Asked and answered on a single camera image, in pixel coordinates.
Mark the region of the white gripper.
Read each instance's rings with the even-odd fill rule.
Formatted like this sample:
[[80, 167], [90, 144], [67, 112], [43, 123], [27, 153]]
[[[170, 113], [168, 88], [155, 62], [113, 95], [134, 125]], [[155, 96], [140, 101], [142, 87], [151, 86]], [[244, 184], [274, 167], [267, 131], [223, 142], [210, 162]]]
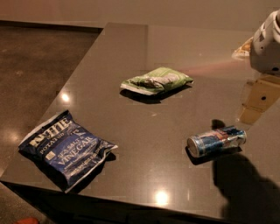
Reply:
[[262, 73], [248, 81], [248, 97], [241, 106], [239, 121], [253, 125], [280, 98], [280, 10], [273, 11], [253, 36], [250, 65]]

